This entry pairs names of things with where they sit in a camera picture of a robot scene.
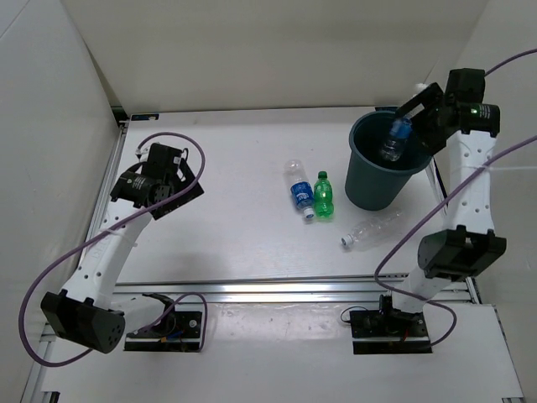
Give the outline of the clear unlabeled plastic bottle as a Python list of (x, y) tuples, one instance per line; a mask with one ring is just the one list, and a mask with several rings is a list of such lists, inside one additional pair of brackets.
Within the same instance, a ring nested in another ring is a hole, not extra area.
[(346, 250), (377, 247), (398, 232), (403, 215), (402, 211), (393, 210), (370, 217), (341, 237), (341, 246)]

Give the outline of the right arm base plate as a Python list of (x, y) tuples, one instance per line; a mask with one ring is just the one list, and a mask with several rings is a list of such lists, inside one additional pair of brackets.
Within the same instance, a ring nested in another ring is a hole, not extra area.
[(377, 309), (351, 306), (340, 319), (351, 327), (355, 355), (432, 353), (424, 315), (393, 308), (391, 296), (381, 295)]

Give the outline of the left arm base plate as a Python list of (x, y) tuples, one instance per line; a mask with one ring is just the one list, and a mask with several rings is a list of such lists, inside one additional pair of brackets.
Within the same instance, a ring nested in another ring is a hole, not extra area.
[[(178, 310), (187, 298), (199, 299), (203, 311)], [(158, 293), (142, 294), (143, 301), (156, 303), (159, 317), (150, 316), (131, 332), (126, 332), (123, 350), (148, 353), (200, 353), (205, 347), (208, 303), (198, 292), (187, 292), (175, 300)]]

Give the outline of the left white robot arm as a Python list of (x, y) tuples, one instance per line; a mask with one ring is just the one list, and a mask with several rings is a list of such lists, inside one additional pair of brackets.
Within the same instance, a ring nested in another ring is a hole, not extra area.
[(128, 170), (112, 189), (111, 203), (97, 241), (86, 248), (76, 272), (59, 292), (44, 295), (40, 307), (55, 335), (100, 353), (110, 353), (123, 336), (193, 338), (175, 302), (157, 293), (114, 303), (112, 294), (138, 236), (158, 220), (201, 196), (203, 190), (188, 170), (176, 169), (145, 175)]

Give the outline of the clear bottle blue label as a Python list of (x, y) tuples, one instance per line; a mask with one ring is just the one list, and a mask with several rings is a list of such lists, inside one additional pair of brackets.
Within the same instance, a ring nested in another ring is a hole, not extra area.
[(402, 156), (411, 133), (412, 125), (409, 119), (395, 119), (380, 149), (381, 157), (390, 162), (397, 161)]
[(306, 221), (315, 216), (314, 195), (305, 168), (300, 160), (290, 160), (284, 167), (284, 180), (289, 189), (295, 208)]

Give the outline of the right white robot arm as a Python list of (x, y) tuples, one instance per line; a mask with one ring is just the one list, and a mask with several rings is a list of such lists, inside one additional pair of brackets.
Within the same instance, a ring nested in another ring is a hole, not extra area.
[(422, 238), (417, 267), (379, 302), (377, 325), (386, 335), (400, 333), (441, 290), (481, 274), (506, 252), (506, 238), (495, 233), (487, 172), (500, 110), (483, 103), (484, 89), (481, 76), (453, 77), (445, 88), (422, 85), (395, 112), (410, 119), (429, 154), (447, 150), (451, 187), (441, 205), (446, 209), (442, 229)]

